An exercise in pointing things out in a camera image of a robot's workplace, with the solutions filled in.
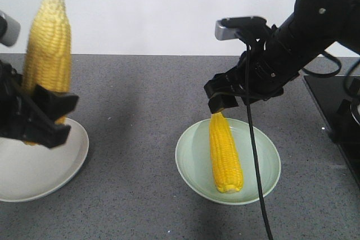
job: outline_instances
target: corn on the cob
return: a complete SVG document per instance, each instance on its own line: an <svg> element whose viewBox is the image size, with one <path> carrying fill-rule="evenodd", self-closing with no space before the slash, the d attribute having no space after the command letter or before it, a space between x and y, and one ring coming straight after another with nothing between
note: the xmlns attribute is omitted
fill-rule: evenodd
<svg viewBox="0 0 360 240"><path fill-rule="evenodd" d="M241 165L229 123L221 112L211 116L209 137L216 188L222 193L238 192L243 185Z"/></svg>
<svg viewBox="0 0 360 240"><path fill-rule="evenodd" d="M31 26L22 89L32 95L36 84L68 92L71 73L71 30L64 0L43 0ZM56 122L63 123L65 117Z"/></svg>

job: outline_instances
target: cable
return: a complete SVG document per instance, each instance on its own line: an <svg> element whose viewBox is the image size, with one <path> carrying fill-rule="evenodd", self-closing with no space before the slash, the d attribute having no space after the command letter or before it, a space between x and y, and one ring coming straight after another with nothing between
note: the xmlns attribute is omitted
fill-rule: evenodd
<svg viewBox="0 0 360 240"><path fill-rule="evenodd" d="M312 72L312 71L310 71L310 70L305 69L304 67L303 67L301 70L302 70L304 73L306 73L306 74L308 74L308 75L311 75L311 76L313 76L313 77L317 77L317 78L330 78L330 77L334 77L334 76L335 76L336 74L338 74L338 73L340 72L340 70L341 70L341 61L340 61L337 57L329 54L329 53L326 52L326 51L323 51L321 54L322 54L323 56L325 56L328 60L330 60L330 61L332 61L333 63L335 63L335 64L337 65L337 70L335 70L335 71L333 71L333 72L331 72L331 73L314 73L314 72Z"/></svg>
<svg viewBox="0 0 360 240"><path fill-rule="evenodd" d="M251 117L251 108L250 108L250 94L249 94L249 66L250 66L250 46L246 44L246 68L245 68L245 90L246 90L246 109L247 109L247 119L249 122L250 129L250 137L251 137L251 145L253 147L253 155L254 155L254 165L255 165L255 173L256 173L256 181L258 184L258 192L259 192L259 200L261 211L265 223L266 232L268 234L269 240L272 240L272 233L269 225L269 220L266 214L264 196L263 196L263 188L261 185L260 178L260 170L259 170L259 162L258 162L258 151L255 144L255 134L254 134L254 126L253 126L253 118Z"/></svg>
<svg viewBox="0 0 360 240"><path fill-rule="evenodd" d="M343 88L344 91L346 92L347 95L349 95L352 98L357 98L360 99L360 94L356 94L350 91L350 89L347 87L348 85L348 81L350 79L350 76L352 75L352 73L355 71L355 69L360 65L360 58L358 59L358 61L355 62L355 64L353 66L351 66L351 68L347 71L347 73L345 74L345 78L343 80Z"/></svg>

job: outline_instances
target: light green bowl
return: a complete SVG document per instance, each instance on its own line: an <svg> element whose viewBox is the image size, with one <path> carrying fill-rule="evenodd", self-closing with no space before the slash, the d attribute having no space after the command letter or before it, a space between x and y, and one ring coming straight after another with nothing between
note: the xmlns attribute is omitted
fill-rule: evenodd
<svg viewBox="0 0 360 240"><path fill-rule="evenodd" d="M245 205L259 199L249 125L227 118L244 175L244 186L237 193L220 193L215 185L210 159L210 119L193 124L181 135L175 151L177 168L184 181L199 195L226 205ZM254 127L263 195L276 186L281 171L280 157L271 140Z"/></svg>

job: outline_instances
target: white plate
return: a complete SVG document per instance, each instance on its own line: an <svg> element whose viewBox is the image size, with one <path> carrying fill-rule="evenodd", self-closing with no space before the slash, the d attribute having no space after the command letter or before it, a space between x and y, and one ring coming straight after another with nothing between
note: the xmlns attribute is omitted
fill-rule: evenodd
<svg viewBox="0 0 360 240"><path fill-rule="evenodd" d="M224 194L217 191L214 185L209 145L210 119L193 124L181 135L176 145L175 161L184 181L199 195L217 203L244 205L259 199L249 125L240 120L229 118L227 120L244 176L242 190ZM263 195L266 196L279 180L280 157L276 147L264 133L255 127L254 133Z"/></svg>
<svg viewBox="0 0 360 240"><path fill-rule="evenodd" d="M44 197L65 185L86 158L89 138L76 121L67 142L48 149L21 141L0 138L0 201L24 202Z"/></svg>

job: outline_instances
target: table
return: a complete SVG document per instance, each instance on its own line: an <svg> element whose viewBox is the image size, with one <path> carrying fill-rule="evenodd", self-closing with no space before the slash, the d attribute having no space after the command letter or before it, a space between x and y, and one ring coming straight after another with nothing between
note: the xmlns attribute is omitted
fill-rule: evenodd
<svg viewBox="0 0 360 240"><path fill-rule="evenodd" d="M21 72L23 54L1 54ZM349 66L355 58L342 58ZM234 56L73 55L69 115L88 132L88 157L58 191L0 202L0 239L267 239L259 202L226 206L195 193L174 151L190 125L210 117L204 84ZM324 59L315 68L327 68ZM226 117L247 121L245 106ZM273 141L280 180L265 198L275 239L360 239L360 191L332 143L303 79L252 105Z"/></svg>

